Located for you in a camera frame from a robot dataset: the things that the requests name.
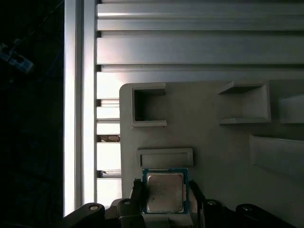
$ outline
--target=white surface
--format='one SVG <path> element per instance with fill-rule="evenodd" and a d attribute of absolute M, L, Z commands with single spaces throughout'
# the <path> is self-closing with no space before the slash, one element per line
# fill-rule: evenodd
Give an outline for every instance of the white surface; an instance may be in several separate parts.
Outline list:
<path fill-rule="evenodd" d="M 120 134 L 119 121 L 97 122 L 97 135 Z"/>
<path fill-rule="evenodd" d="M 250 136 L 251 162 L 304 180 L 304 141 Z"/>
<path fill-rule="evenodd" d="M 119 120 L 119 107 L 97 107 L 98 120 Z"/>
<path fill-rule="evenodd" d="M 98 38 L 97 64 L 301 64 L 302 43 L 301 36 L 135 33 Z"/>
<path fill-rule="evenodd" d="M 142 168 L 179 168 L 193 166 L 192 148 L 137 150 L 137 164 Z"/>
<path fill-rule="evenodd" d="M 100 106 L 119 108 L 119 99 L 102 99 L 100 100 Z"/>
<path fill-rule="evenodd" d="M 204 70 L 203 67 L 174 66 L 164 68 L 139 66 L 108 66 L 97 73 L 97 98 L 119 98 L 119 89 L 127 83 L 189 82 L 210 80 L 303 79 L 302 70 Z"/>
<path fill-rule="evenodd" d="M 120 143 L 97 143 L 97 170 L 120 170 Z"/>
<path fill-rule="evenodd" d="M 97 180 L 97 203 L 104 205 L 107 209 L 113 200 L 122 197 L 122 181 L 120 179 L 98 179 Z"/>
<path fill-rule="evenodd" d="M 270 82 L 270 97 L 304 89 L 303 81 Z M 304 210 L 304 185 L 251 164 L 249 133 L 290 133 L 293 128 L 273 121 L 253 126 L 222 126 L 223 114 L 235 115 L 239 104 L 217 94 L 227 82 L 166 83 L 166 95 L 153 104 L 155 112 L 167 120 L 164 128 L 131 129 L 132 85 L 120 90 L 121 156 L 123 197 L 128 197 L 134 178 L 141 178 L 136 163 L 137 149 L 193 148 L 194 167 L 189 168 L 205 196 L 222 201 L 228 208 L 255 204 L 296 226 L 304 226 L 298 216 Z"/>

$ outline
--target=rectangular slot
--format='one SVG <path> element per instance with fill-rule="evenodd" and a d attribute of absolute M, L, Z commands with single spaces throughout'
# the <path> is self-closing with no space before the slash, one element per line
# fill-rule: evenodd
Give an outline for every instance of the rectangular slot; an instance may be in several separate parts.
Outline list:
<path fill-rule="evenodd" d="M 142 168 L 180 168 L 193 166 L 191 148 L 137 150 L 138 165 Z"/>
<path fill-rule="evenodd" d="M 271 121 L 270 99 L 268 83 L 261 82 L 231 82 L 222 87 L 218 94 L 226 95 L 226 99 L 233 99 L 231 112 L 223 114 L 225 117 L 220 124 L 250 124 L 267 123 Z"/>
<path fill-rule="evenodd" d="M 303 124 L 304 95 L 279 100 L 279 113 L 282 124 Z"/>
<path fill-rule="evenodd" d="M 166 126 L 156 107 L 165 94 L 165 84 L 138 84 L 132 88 L 133 127 Z"/>

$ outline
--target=bolt head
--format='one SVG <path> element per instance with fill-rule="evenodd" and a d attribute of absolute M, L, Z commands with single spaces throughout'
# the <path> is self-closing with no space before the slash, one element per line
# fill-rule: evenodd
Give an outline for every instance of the bolt head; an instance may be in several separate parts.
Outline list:
<path fill-rule="evenodd" d="M 213 201 L 213 200 L 209 200 L 207 203 L 211 206 L 214 206 L 217 204 L 216 201 Z"/>
<path fill-rule="evenodd" d="M 98 209 L 97 205 L 90 206 L 90 210 L 97 210 L 97 209 Z"/>
<path fill-rule="evenodd" d="M 244 209 L 245 211 L 252 211 L 251 206 L 243 206 L 243 209 Z"/>

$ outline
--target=cable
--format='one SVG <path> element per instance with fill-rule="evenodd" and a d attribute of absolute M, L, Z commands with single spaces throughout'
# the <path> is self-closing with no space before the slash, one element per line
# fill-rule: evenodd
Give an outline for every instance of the cable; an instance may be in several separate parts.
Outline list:
<path fill-rule="evenodd" d="M 31 18 L 31 22 L 23 29 L 23 31 L 19 34 L 18 37 L 24 37 L 29 29 L 34 29 L 37 22 L 41 21 L 45 15 L 47 14 L 48 10 L 48 2 L 46 0 L 30 0 L 31 6 L 29 9 L 30 13 L 28 14 L 28 17 Z"/>
<path fill-rule="evenodd" d="M 61 186 L 53 185 L 50 187 L 50 191 L 47 193 L 46 208 L 45 208 L 45 221 L 47 227 L 49 227 L 50 225 L 52 226 L 54 222 L 58 222 L 63 217 L 63 211 L 59 212 L 55 210 L 56 209 L 55 207 L 62 208 L 62 204 L 60 204 L 61 205 L 60 207 L 58 207 L 58 205 L 55 204 L 61 202 L 62 200 L 61 191 L 62 191 Z"/>
<path fill-rule="evenodd" d="M 62 131 L 62 122 L 58 124 L 58 127 L 54 132 L 52 131 L 50 135 L 48 134 L 43 138 L 45 139 L 52 138 L 53 134 L 58 135 L 58 133 L 61 131 Z M 48 153 L 48 159 L 46 164 L 45 176 L 47 176 L 50 171 L 49 164 L 50 164 L 50 156 L 52 154 L 52 151 L 49 150 L 46 152 Z M 30 218 L 33 218 L 33 224 L 35 224 L 35 226 L 48 227 L 49 225 L 51 225 L 54 222 L 57 222 L 60 219 L 60 216 L 57 216 L 57 219 L 54 219 L 52 217 L 55 210 L 52 204 L 55 203 L 56 200 L 60 200 L 60 197 L 55 197 L 54 194 L 55 192 L 56 194 L 60 194 L 61 188 L 62 188 L 62 181 L 57 180 L 56 182 L 53 182 L 52 185 L 46 185 L 46 184 L 40 185 L 38 191 L 32 192 L 35 194 L 35 199 L 33 201 L 32 206 L 30 206 L 30 211 L 31 211 Z"/>
<path fill-rule="evenodd" d="M 46 0 L 40 0 L 43 1 L 45 3 L 45 5 L 48 7 L 50 6 L 52 10 L 54 10 L 54 6 L 52 4 L 49 4 Z M 43 38 L 41 39 L 36 39 L 36 43 L 38 42 L 42 42 L 48 39 L 53 39 L 55 41 L 56 40 L 56 35 L 59 35 L 59 29 L 63 28 L 62 24 L 58 24 L 58 20 L 57 17 L 55 16 L 55 14 L 52 15 L 53 17 L 53 28 L 51 29 L 51 31 L 46 31 L 43 29 L 43 27 L 40 28 L 40 34 L 43 35 Z"/>
<path fill-rule="evenodd" d="M 45 77 L 48 77 L 48 75 L 52 72 L 52 70 L 53 70 L 54 66 L 56 65 L 56 62 L 58 61 L 61 54 L 62 54 L 62 52 L 59 52 L 59 54 L 55 57 L 55 60 L 54 60 L 53 64 L 51 65 L 51 67 L 49 68 L 49 70 L 47 71 Z"/>
<path fill-rule="evenodd" d="M 7 225 L 11 225 L 11 226 L 16 226 L 16 227 L 33 228 L 33 227 L 30 227 L 27 225 L 22 225 L 20 223 L 14 222 L 14 221 L 4 221 L 3 223 L 7 224 Z"/>
<path fill-rule="evenodd" d="M 31 35 L 33 35 L 38 28 L 40 28 L 46 21 L 47 19 L 64 3 L 65 1 L 61 1 L 59 4 L 57 4 L 44 18 L 43 20 L 40 22 L 40 24 L 36 27 L 36 29 L 34 29 L 33 31 L 31 31 L 28 35 L 24 36 L 22 39 L 20 39 L 18 42 L 15 43 L 15 45 L 9 50 L 9 52 L 13 53 L 13 51 L 16 49 L 16 47 L 18 45 L 20 45 L 22 42 L 24 42 L 27 38 L 29 38 Z"/>

